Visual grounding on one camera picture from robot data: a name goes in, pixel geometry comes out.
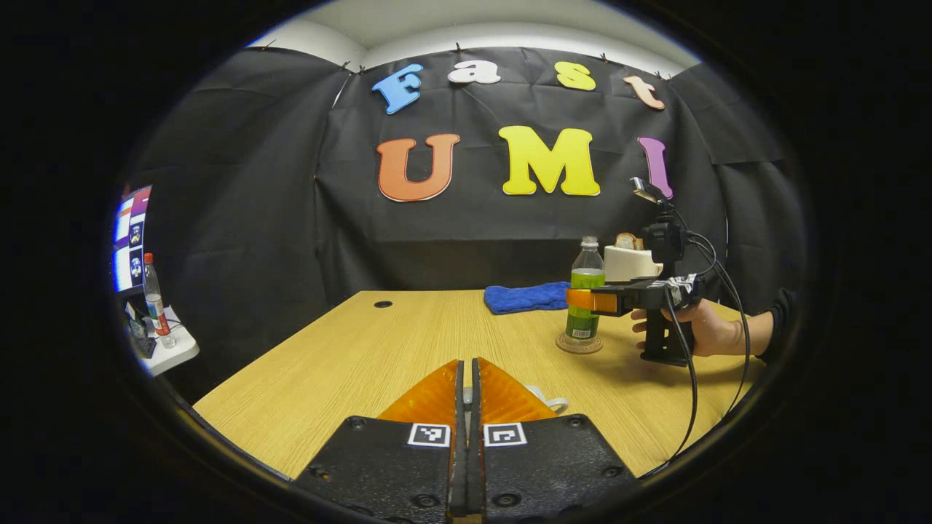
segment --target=black cable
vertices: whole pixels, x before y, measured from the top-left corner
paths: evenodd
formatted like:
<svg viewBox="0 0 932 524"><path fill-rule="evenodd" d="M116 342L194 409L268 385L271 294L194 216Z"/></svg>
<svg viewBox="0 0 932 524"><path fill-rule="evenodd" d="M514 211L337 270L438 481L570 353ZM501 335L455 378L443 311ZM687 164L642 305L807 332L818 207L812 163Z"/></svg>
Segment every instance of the black cable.
<svg viewBox="0 0 932 524"><path fill-rule="evenodd" d="M677 210L677 208L673 208L673 213L677 216L677 218L679 219L679 222L683 225L683 229L686 229L687 231L689 231L690 227L686 225L686 221L683 220L683 215L679 214L679 211Z"/></svg>
<svg viewBox="0 0 932 524"><path fill-rule="evenodd" d="M697 247L700 247L700 248L703 248L703 249L706 248L701 242L697 242L697 241L689 241L689 244L694 245L694 246L697 246ZM714 268L715 268L715 263L716 263L716 262L717 262L717 260L716 260L715 257L713 256L713 257L712 257L712 262L709 263L708 268L705 268L705 269L704 269L702 272L700 272L699 274L700 274L700 275L705 275L706 273L708 273L709 271L711 271L712 269L714 269Z"/></svg>
<svg viewBox="0 0 932 524"><path fill-rule="evenodd" d="M670 292L670 288L666 288L666 293L664 295L666 299L666 309L670 311L670 318L673 319L673 326L677 328L677 337L679 337L679 344L683 348L683 356L686 357L686 365L690 369L690 381L692 382L692 414L690 415L690 425L686 428L686 435L683 436L683 441L679 443L679 448L670 456L670 459L667 462L670 462L679 455L683 450L683 447L686 446L686 441L690 439L690 434L692 433L692 426L696 422L696 410L699 406L699 385L696 380L696 368L692 364L692 352L690 351L689 344L686 343L686 336L683 335L683 329L679 325L679 319L677 318L676 312L673 309L673 294Z"/></svg>
<svg viewBox="0 0 932 524"><path fill-rule="evenodd" d="M133 303L132 303L131 300L127 300L126 303L127 303L127 304L130 304L130 307L132 308L132 310L134 310L134 311L136 311L137 313L139 313L139 316L141 316L141 317L143 317L143 318L152 318L152 317L149 316L149 313L148 313L148 312L143 313L142 311L137 310L137 309L136 309L136 306L133 305Z"/></svg>
<svg viewBox="0 0 932 524"><path fill-rule="evenodd" d="M174 326L174 327L170 327L170 328L169 328L169 333L171 333L172 331L174 331L175 327L185 327L184 324L182 324L182 323L180 323L180 322L178 322L178 321L176 321L176 320L169 319L169 318L165 319L165 322L174 322L174 323L175 323L175 326Z"/></svg>
<svg viewBox="0 0 932 524"><path fill-rule="evenodd" d="M706 249L704 245L701 245L698 242L696 243L696 246L699 248L699 251L706 258L706 261L708 261L711 256L711 253L708 252L708 250ZM727 289L728 294L732 296L732 300L734 300L735 305L738 307L738 311L741 313L741 325L745 332L745 364L741 370L741 381L738 383L738 392L734 394L734 400L732 400L732 403L730 406L728 406L728 409L725 410L725 414L727 415L734 407L734 404L738 401L738 398L741 396L741 390L745 386L745 379L747 377L747 368L750 366L750 361L751 361L751 338L750 338L750 332L747 328L747 316L745 315L745 309L744 309L744 306L741 304L741 298L738 296L738 290L734 287L734 282L732 282L732 277L729 276L728 271L725 269L725 267L721 265L721 262L719 262L717 259L712 258L712 264L713 264L713 267L715 267L715 272L719 275L719 278L721 278L721 281L725 283L725 289Z"/></svg>
<svg viewBox="0 0 932 524"><path fill-rule="evenodd" d="M692 232L692 231L686 231L686 236L687 236L688 238L690 238L691 241L695 241L695 240L692 239L692 237L695 237L695 238L697 238L697 239L702 239L702 241L704 241L704 242L706 243L706 246L712 251L712 260L718 260L718 259L719 259L719 254L716 253L716 251L715 251L715 246L712 245L712 241L710 241L710 240L707 239L706 237L700 235L699 233L694 233L694 232Z"/></svg>

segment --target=white ceiling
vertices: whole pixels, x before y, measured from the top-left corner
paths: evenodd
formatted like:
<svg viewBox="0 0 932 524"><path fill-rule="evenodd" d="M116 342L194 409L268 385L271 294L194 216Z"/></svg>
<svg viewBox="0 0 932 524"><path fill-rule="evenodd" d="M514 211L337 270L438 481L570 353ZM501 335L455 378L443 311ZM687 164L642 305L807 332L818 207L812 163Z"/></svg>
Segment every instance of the white ceiling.
<svg viewBox="0 0 932 524"><path fill-rule="evenodd" d="M594 0L335 0L299 18L336 30L369 49L460 24L532 22L621 40L680 64L698 62L652 28Z"/></svg>

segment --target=white mug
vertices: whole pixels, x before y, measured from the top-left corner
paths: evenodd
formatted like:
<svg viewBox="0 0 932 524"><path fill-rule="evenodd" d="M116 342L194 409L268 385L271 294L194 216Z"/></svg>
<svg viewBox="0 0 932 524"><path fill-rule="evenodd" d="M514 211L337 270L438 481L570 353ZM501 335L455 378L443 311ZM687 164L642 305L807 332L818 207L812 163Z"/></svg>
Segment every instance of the white mug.
<svg viewBox="0 0 932 524"><path fill-rule="evenodd" d="M553 409L557 415L563 413L569 408L569 401L563 397L552 398L547 400L547 397L543 396L543 391L538 386L528 386L527 384L524 387L528 388L528 391L534 393L534 396L541 399L541 402L547 405L547 407ZM472 386L466 386L463 388L463 403L472 404L473 403L473 388Z"/></svg>
<svg viewBox="0 0 932 524"><path fill-rule="evenodd" d="M525 384L524 386L528 388L528 391L530 391L531 393L534 393L534 396L540 398L541 402L546 404L547 407L551 408L553 411L556 411L557 415L563 413L569 408L569 401L563 398L562 396L547 400L547 397L543 396L543 391L541 390L540 387L528 386L527 384Z"/></svg>

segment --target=hand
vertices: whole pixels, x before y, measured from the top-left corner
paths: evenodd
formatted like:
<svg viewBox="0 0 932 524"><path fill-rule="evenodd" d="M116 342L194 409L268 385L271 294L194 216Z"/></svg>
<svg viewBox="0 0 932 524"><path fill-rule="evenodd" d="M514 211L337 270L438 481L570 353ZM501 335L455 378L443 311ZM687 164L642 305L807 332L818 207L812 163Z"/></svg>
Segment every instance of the hand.
<svg viewBox="0 0 932 524"><path fill-rule="evenodd" d="M661 310L666 320L672 321L670 313L667 310ZM647 312L644 310L634 310L631 312L633 320L644 320L647 318ZM689 308L677 311L677 320L681 323L692 323L692 335L695 338L695 345L692 349L693 356L711 356L721 354L744 354L745 342L744 332L741 323L727 322L712 309L708 300L702 299L701 302ZM640 322L632 327L635 333L647 331L647 322ZM670 337L677 334L671 329ZM638 342L637 347L644 349L644 342Z"/></svg>

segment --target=small table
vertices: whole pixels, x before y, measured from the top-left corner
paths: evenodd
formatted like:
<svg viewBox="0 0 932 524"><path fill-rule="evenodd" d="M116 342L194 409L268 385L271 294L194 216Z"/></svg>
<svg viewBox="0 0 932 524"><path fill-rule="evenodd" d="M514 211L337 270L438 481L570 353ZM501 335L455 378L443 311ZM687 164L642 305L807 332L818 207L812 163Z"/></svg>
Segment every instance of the small table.
<svg viewBox="0 0 932 524"><path fill-rule="evenodd" d="M388 300L392 305L376 308ZM736 311L718 304L720 315ZM636 476L669 458L692 409L688 369L640 359L629 315L604 317L605 347L578 355L555 340L566 310L493 315L474 291L363 291L244 367L194 405L256 459L294 478L350 415L376 417L428 373L481 356L548 398L566 397ZM732 402L744 356L696 358L699 406L690 443ZM751 359L745 392L764 364Z"/></svg>
<svg viewBox="0 0 932 524"><path fill-rule="evenodd" d="M178 315L175 314L171 306L165 308L165 319L175 321L178 324L181 323L181 321L178 320ZM152 351L152 356L150 358L140 357L139 362L149 370L149 373L151 373L153 377L160 373L164 373L182 362L191 360L200 352L198 343L194 340L194 337L191 337L191 334L187 332L187 328L183 325L172 326L172 323L169 322L171 334L175 337L175 345L173 348L169 349L163 346L162 341L156 336L155 329L152 326L152 319L145 317L144 321L145 332L149 334L149 337L156 338L156 348Z"/></svg>

